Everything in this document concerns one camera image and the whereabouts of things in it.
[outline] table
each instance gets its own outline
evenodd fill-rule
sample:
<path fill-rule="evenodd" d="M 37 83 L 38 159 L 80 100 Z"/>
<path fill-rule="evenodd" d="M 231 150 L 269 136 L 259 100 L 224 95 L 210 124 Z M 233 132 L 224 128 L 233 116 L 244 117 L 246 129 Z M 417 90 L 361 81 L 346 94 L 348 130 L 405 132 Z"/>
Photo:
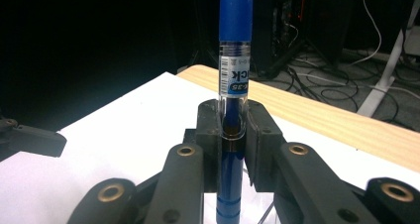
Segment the table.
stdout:
<path fill-rule="evenodd" d="M 60 158 L 18 153 L 0 163 L 0 223 L 65 223 L 96 183 L 111 177 L 140 183 L 159 172 L 169 149 L 181 143 L 184 129 L 195 127 L 198 104 L 217 98 L 216 87 L 217 70 L 206 66 L 178 76 L 164 73 L 59 131 L 67 138 Z M 365 187 L 371 177 L 390 176 L 420 189 L 418 166 L 408 165 L 418 164 L 418 148 L 405 145 L 417 143 L 417 134 L 254 82 L 250 97 L 266 106 L 286 140 L 311 145 L 343 180 Z M 355 128 L 330 124 L 340 119 Z M 354 134 L 363 127 L 369 131 Z M 371 154 L 380 145 L 366 135 L 379 131 L 388 134 L 372 136 L 378 143 L 383 136 L 396 139 L 396 148 L 387 148 L 391 155 Z M 350 138 L 346 143 L 337 137 Z M 408 163 L 400 149 L 411 152 Z M 257 223 L 272 194 L 256 194 L 247 184 L 244 178 L 241 220 Z M 214 194 L 205 194 L 204 206 L 205 223 L 214 223 Z"/>

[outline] barcode label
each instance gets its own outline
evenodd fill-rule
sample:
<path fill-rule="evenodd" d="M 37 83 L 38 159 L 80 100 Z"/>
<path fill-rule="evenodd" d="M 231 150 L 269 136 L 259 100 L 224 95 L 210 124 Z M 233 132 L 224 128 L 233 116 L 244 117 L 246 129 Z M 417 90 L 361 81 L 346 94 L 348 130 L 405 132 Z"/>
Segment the barcode label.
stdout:
<path fill-rule="evenodd" d="M 220 95 L 243 97 L 248 93 L 249 56 L 220 56 Z"/>

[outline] white table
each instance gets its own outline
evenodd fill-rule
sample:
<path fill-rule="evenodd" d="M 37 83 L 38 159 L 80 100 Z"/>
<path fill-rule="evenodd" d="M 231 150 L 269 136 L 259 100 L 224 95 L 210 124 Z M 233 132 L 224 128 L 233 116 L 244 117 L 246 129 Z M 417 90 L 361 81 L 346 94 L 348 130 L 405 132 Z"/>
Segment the white table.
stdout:
<path fill-rule="evenodd" d="M 199 103 L 217 94 L 169 73 L 144 84 L 59 131 L 60 158 L 18 153 L 0 163 L 0 223 L 65 223 L 96 183 L 120 177 L 138 184 L 161 171 L 168 150 L 195 128 Z M 337 175 L 365 188 L 389 176 L 420 189 L 420 173 L 357 151 L 274 117 L 287 141 L 312 146 Z M 205 195 L 205 223 L 215 221 L 215 194 Z M 272 194 L 256 194 L 244 176 L 242 223 L 257 223 Z"/>

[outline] gray carpet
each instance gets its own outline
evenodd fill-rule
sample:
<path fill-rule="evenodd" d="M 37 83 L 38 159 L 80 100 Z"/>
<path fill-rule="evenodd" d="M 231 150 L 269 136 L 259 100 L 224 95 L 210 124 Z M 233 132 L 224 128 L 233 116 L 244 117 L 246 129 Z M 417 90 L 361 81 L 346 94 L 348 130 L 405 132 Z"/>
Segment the gray carpet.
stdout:
<path fill-rule="evenodd" d="M 332 68 L 325 66 L 313 49 L 305 47 L 276 78 L 260 81 L 356 113 L 386 66 L 377 58 L 349 65 L 365 56 L 363 52 L 346 51 L 339 65 Z M 411 66 L 416 67 L 402 61 L 397 65 L 395 81 L 372 118 L 420 132 L 420 72 L 418 64 Z"/>

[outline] blue pen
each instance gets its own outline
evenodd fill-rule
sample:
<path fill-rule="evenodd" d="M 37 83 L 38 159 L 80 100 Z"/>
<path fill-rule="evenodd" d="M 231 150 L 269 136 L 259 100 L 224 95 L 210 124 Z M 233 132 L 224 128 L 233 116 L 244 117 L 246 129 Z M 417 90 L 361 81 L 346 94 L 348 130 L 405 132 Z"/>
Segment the blue pen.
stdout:
<path fill-rule="evenodd" d="M 219 115 L 222 158 L 217 223 L 239 223 L 244 165 L 253 0 L 220 0 Z"/>

